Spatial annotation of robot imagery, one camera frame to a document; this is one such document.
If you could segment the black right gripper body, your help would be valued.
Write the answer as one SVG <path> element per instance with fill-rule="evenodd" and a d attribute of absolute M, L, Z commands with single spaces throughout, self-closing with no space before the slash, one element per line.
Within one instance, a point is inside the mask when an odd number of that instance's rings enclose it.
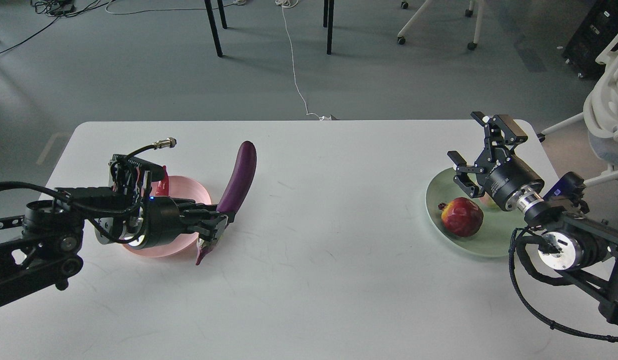
<path fill-rule="evenodd" d="M 517 208 L 523 213 L 542 202 L 539 193 L 546 184 L 523 160 L 511 155 L 482 156 L 483 198 L 489 197 L 503 211 Z"/>

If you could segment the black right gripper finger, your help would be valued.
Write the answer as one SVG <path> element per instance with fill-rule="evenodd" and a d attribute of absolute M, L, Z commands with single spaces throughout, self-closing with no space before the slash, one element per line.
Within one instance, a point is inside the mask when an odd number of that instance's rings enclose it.
<path fill-rule="evenodd" d="M 482 198 L 489 177 L 489 151 L 483 150 L 473 165 L 469 165 L 458 151 L 448 151 L 447 155 L 455 164 L 454 182 L 469 198 Z"/>
<path fill-rule="evenodd" d="M 526 132 L 507 114 L 486 116 L 481 111 L 471 112 L 471 117 L 483 127 L 483 150 L 475 166 L 495 168 L 511 161 L 515 148 L 528 141 Z"/>

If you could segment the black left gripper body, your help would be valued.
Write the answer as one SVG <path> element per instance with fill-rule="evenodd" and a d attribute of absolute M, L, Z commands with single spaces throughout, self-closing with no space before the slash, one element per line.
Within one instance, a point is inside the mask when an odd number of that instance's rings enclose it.
<path fill-rule="evenodd" d="M 130 251 L 182 251 L 195 242 L 195 234 L 187 233 L 182 220 L 183 210 L 193 208 L 195 200 L 150 196 L 143 207 L 142 234 L 124 244 Z"/>

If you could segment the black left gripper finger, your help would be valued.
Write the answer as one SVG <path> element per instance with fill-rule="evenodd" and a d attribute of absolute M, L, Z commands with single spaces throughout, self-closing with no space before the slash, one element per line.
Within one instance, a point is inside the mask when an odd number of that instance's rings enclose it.
<path fill-rule="evenodd" d="M 197 247 L 215 247 L 229 224 L 235 221 L 235 212 L 211 212 L 203 219 L 185 226 L 186 233 L 197 233 Z"/>
<path fill-rule="evenodd" d="M 212 217 L 219 214 L 216 204 L 198 203 L 194 199 L 175 198 L 175 205 L 183 217 Z"/>

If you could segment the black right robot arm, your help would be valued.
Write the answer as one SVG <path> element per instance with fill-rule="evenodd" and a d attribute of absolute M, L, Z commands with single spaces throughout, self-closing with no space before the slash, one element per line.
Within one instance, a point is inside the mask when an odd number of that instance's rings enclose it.
<path fill-rule="evenodd" d="M 526 227 L 511 235 L 508 271 L 527 310 L 552 330 L 576 337 L 618 343 L 618 336 L 587 333 L 539 313 L 526 301 L 515 277 L 515 258 L 535 280 L 552 286 L 574 285 L 598 301 L 598 310 L 618 326 L 618 230 L 587 217 L 583 178 L 568 172 L 545 195 L 545 183 L 515 153 L 528 135 L 507 114 L 471 117 L 484 130 L 483 150 L 473 164 L 448 152 L 454 182 L 469 198 L 489 195 L 506 212 L 519 210 Z"/>

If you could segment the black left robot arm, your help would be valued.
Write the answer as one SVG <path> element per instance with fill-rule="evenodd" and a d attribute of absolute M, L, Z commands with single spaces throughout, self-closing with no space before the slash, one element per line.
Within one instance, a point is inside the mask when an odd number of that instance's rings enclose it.
<path fill-rule="evenodd" d="M 62 291 L 83 267 L 83 226 L 91 223 L 102 244 L 150 249 L 197 234 L 197 263 L 234 222 L 255 172 L 256 152 L 244 142 L 227 188 L 217 204 L 198 203 L 152 192 L 167 179 L 164 168 L 138 158 L 148 150 L 173 148 L 168 137 L 109 162 L 110 183 L 101 187 L 55 190 L 18 181 L 0 182 L 0 192 L 29 189 L 49 196 L 28 203 L 24 214 L 0 218 L 0 231 L 21 227 L 21 235 L 0 243 L 0 307 L 49 286 Z"/>

